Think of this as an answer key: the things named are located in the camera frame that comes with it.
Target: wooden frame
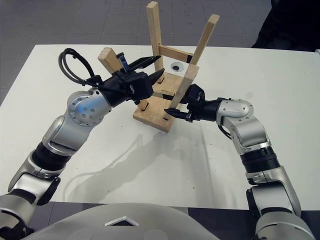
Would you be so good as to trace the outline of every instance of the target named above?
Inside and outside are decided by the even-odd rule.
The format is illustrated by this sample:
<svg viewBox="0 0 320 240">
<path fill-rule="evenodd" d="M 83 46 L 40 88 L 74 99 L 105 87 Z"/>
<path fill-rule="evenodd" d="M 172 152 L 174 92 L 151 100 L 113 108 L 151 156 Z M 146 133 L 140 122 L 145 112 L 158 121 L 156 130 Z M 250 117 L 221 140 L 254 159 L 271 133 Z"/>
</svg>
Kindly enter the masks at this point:
<svg viewBox="0 0 320 240">
<path fill-rule="evenodd" d="M 164 109 L 179 108 L 179 102 L 198 73 L 199 67 L 196 65 L 219 20 L 219 16 L 215 14 L 211 15 L 205 25 L 195 52 L 192 54 L 162 45 L 159 8 L 156 1 L 152 1 L 146 6 L 146 12 L 153 55 L 173 58 L 188 63 L 189 66 L 184 77 L 165 72 L 157 81 L 158 84 L 153 85 L 154 93 L 148 99 L 147 107 L 142 109 L 142 107 L 138 106 L 133 114 L 133 118 L 164 132 L 169 132 L 175 118 L 168 115 Z M 159 71 L 163 67 L 163 58 L 158 59 L 154 63 L 155 71 Z M 171 101 L 163 99 L 163 94 L 173 96 L 173 99 Z"/>
</svg>

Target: circular hole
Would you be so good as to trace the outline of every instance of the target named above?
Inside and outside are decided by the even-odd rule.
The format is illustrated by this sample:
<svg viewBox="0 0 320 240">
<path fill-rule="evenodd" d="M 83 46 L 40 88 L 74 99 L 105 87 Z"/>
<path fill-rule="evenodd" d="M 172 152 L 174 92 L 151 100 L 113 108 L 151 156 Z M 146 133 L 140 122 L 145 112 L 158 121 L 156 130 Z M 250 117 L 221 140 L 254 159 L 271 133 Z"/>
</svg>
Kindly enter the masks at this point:
<svg viewBox="0 0 320 240">
<path fill-rule="evenodd" d="M 175 70 L 175 71 L 179 71 L 180 67 L 177 66 L 177 65 L 174 65 L 174 66 L 172 67 L 172 69 Z"/>
<path fill-rule="evenodd" d="M 185 67 L 184 65 L 179 62 L 179 61 L 175 61 L 171 64 L 170 68 L 174 71 L 174 72 L 182 72 Z"/>
</svg>

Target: wooden stick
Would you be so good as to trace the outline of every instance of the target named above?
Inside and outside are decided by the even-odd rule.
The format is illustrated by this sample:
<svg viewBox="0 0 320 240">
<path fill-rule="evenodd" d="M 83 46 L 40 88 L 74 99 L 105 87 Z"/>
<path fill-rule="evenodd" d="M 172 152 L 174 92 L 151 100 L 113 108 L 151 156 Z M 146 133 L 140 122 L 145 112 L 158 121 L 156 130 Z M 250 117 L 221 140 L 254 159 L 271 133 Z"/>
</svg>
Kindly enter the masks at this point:
<svg viewBox="0 0 320 240">
<path fill-rule="evenodd" d="M 150 33 L 150 40 L 151 40 L 153 55 L 154 56 L 160 55 L 159 45 L 162 44 L 162 41 L 161 41 L 159 8 L 158 8 L 158 3 L 156 1 L 152 1 L 146 6 L 146 14 L 148 18 L 149 33 Z M 162 57 L 159 58 L 157 61 L 155 61 L 154 68 L 156 72 L 164 68 L 164 61 Z M 157 82 L 162 83 L 163 80 L 164 80 L 164 75 L 162 75 Z"/>
<path fill-rule="evenodd" d="M 170 103 L 169 109 L 171 109 L 171 108 L 175 109 L 178 106 L 181 99 L 186 94 L 186 91 L 188 90 L 189 86 L 191 85 L 191 83 L 193 82 L 195 77 L 197 76 L 198 70 L 199 70 L 198 66 L 193 65 L 193 64 L 189 64 L 189 67 L 186 70 L 186 73 L 183 77 L 183 80 L 182 80 L 178 90 L 174 94 L 174 97 Z M 168 120 L 170 118 L 170 115 L 166 113 L 163 118 Z"/>
<path fill-rule="evenodd" d="M 172 59 L 176 59 L 185 63 L 190 63 L 192 57 L 194 56 L 193 53 L 188 53 L 186 51 L 181 51 L 172 47 L 168 46 L 159 46 L 159 53 L 160 55 L 167 56 Z"/>
<path fill-rule="evenodd" d="M 167 99 L 172 100 L 175 96 L 175 93 L 172 91 L 166 91 L 166 90 L 154 90 L 152 96 L 161 98 L 161 99 Z"/>
<path fill-rule="evenodd" d="M 211 34 L 217 24 L 219 18 L 220 18 L 220 16 L 215 15 L 215 14 L 212 14 L 210 16 L 208 22 L 205 25 L 205 28 L 203 30 L 203 33 L 202 33 L 201 38 L 199 40 L 199 43 L 196 46 L 196 49 L 195 49 L 195 52 L 193 54 L 193 58 L 191 59 L 190 64 L 197 65 L 197 63 L 201 57 L 201 54 L 204 51 L 204 49 L 208 43 L 208 40 L 209 40 L 209 38 L 210 38 L 210 36 L 211 36 Z"/>
<path fill-rule="evenodd" d="M 105 47 L 98 56 L 98 60 L 102 65 L 107 69 L 110 74 L 113 74 L 115 71 L 118 71 L 122 68 L 122 65 L 116 57 L 115 51 L 111 47 Z M 146 99 L 140 100 L 140 103 L 137 104 L 139 109 L 145 110 L 148 106 L 148 101 Z"/>
</svg>

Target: wooden leg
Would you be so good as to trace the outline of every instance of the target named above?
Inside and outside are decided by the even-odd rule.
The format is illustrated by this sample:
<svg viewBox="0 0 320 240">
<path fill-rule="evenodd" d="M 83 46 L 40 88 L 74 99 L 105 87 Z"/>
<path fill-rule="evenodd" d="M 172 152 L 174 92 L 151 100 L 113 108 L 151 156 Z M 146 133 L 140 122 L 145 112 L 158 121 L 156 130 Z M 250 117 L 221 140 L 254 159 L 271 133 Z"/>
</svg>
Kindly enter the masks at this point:
<svg viewBox="0 0 320 240">
<path fill-rule="evenodd" d="M 198 66 L 193 65 L 193 64 L 189 65 L 178 90 L 174 94 L 174 97 L 170 103 L 169 109 L 171 109 L 171 108 L 175 109 L 178 106 L 181 99 L 186 94 L 186 91 L 188 90 L 189 86 L 191 85 L 191 83 L 193 82 L 195 77 L 197 76 L 198 70 L 199 70 Z M 170 117 L 171 116 L 169 114 L 166 114 L 163 118 L 168 120 Z"/>
<path fill-rule="evenodd" d="M 115 51 L 111 47 L 105 47 L 98 56 L 98 60 L 110 74 L 113 74 L 115 71 L 122 68 L 120 61 L 116 57 Z M 139 109 L 145 110 L 148 106 L 148 101 L 146 99 L 142 99 L 137 106 Z"/>
<path fill-rule="evenodd" d="M 160 30 L 160 19 L 159 19 L 159 9 L 158 3 L 156 1 L 150 2 L 146 6 L 146 14 L 148 18 L 148 25 L 149 25 L 149 33 L 150 33 L 150 40 L 152 45 L 153 55 L 160 55 L 159 53 L 159 45 L 162 44 L 161 41 L 161 30 Z M 159 58 L 154 63 L 155 71 L 159 71 L 164 68 L 164 61 Z M 159 78 L 158 83 L 162 83 L 164 80 L 164 74 Z"/>
<path fill-rule="evenodd" d="M 196 46 L 196 49 L 195 49 L 195 52 L 193 54 L 193 57 L 191 59 L 190 64 L 197 65 L 197 63 L 201 57 L 201 54 L 204 51 L 204 49 L 208 43 L 208 40 L 209 40 L 209 38 L 210 38 L 218 20 L 219 20 L 219 17 L 220 17 L 219 15 L 212 14 L 211 17 L 209 18 L 208 22 L 205 25 L 205 28 L 203 30 L 203 33 L 202 33 L 201 38 L 199 40 L 199 43 Z"/>
</svg>

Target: black object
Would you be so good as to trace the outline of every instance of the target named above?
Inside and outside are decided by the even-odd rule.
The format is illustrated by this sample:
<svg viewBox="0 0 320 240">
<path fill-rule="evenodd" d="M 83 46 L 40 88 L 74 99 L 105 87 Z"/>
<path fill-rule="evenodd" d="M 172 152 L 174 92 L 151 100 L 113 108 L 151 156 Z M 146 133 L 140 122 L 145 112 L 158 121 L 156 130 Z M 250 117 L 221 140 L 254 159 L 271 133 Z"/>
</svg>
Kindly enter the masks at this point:
<svg viewBox="0 0 320 240">
<path fill-rule="evenodd" d="M 161 69 L 148 76 L 144 72 L 124 73 L 119 70 L 105 80 L 99 89 L 113 108 L 127 100 L 140 101 L 152 96 L 154 93 L 152 85 L 157 82 L 164 71 Z"/>
<path fill-rule="evenodd" d="M 252 48 L 307 52 L 320 48 L 320 1 L 272 0 L 271 3 L 272 9 Z"/>
<path fill-rule="evenodd" d="M 285 212 L 285 213 L 292 214 L 292 211 L 284 207 L 267 207 L 261 210 L 262 215 L 271 213 L 271 212 Z"/>
<path fill-rule="evenodd" d="M 54 193 L 56 192 L 58 185 L 60 183 L 61 179 L 60 177 L 54 177 L 51 185 L 49 186 L 49 188 L 45 191 L 45 193 L 43 194 L 43 196 L 39 199 L 39 201 L 36 203 L 38 206 L 42 206 L 47 204 L 52 196 L 54 195 Z"/>
<path fill-rule="evenodd" d="M 33 204 L 34 201 L 36 200 L 36 196 L 33 195 L 31 192 L 28 192 L 26 190 L 19 189 L 19 188 L 13 189 L 7 195 L 18 196 L 20 198 L 27 200 L 30 204 Z"/>
<path fill-rule="evenodd" d="M 133 224 L 131 224 L 130 222 L 126 221 L 126 220 L 122 220 L 119 221 L 111 226 L 126 226 L 126 227 L 135 227 Z"/>
<path fill-rule="evenodd" d="M 82 79 L 75 75 L 67 64 L 66 55 L 72 55 L 74 59 L 78 59 L 88 70 L 90 77 Z M 161 56 L 142 57 L 129 65 L 123 52 L 119 53 L 116 57 L 123 68 L 114 72 L 112 77 L 105 81 L 102 81 L 99 75 L 95 75 L 87 60 L 72 48 L 66 48 L 59 55 L 58 63 L 64 75 L 73 82 L 83 86 L 96 87 L 102 91 L 103 96 L 110 102 L 112 107 L 127 100 L 133 100 L 135 103 L 138 103 L 142 99 L 151 97 L 154 92 L 152 85 L 161 77 L 165 70 L 161 69 L 149 76 L 144 72 L 137 73 L 135 70 L 146 68 Z"/>
<path fill-rule="evenodd" d="M 187 103 L 188 113 L 181 112 L 175 108 L 165 109 L 164 111 L 171 116 L 184 119 L 188 122 L 193 122 L 193 120 L 207 120 L 214 122 L 217 119 L 217 110 L 222 100 L 225 98 L 218 98 L 212 101 L 206 101 L 205 92 L 196 84 L 190 85 L 186 91 L 183 102 Z"/>
<path fill-rule="evenodd" d="M 172 69 L 175 70 L 175 71 L 178 71 L 178 70 L 180 69 L 180 67 L 177 66 L 177 65 L 174 65 L 174 66 L 172 67 Z"/>
<path fill-rule="evenodd" d="M 245 192 L 245 195 L 246 195 L 246 200 L 248 202 L 248 207 L 249 207 L 250 212 L 258 220 L 261 217 L 261 215 L 259 213 L 256 201 L 254 198 L 254 194 L 252 193 L 252 189 L 251 188 L 248 189 Z"/>
<path fill-rule="evenodd" d="M 42 169 L 57 171 L 63 169 L 71 156 L 61 156 L 49 151 L 42 142 L 32 153 L 32 160 Z"/>
<path fill-rule="evenodd" d="M 240 157 L 247 173 L 256 173 L 280 167 L 277 155 L 271 146 L 246 152 Z"/>
</svg>

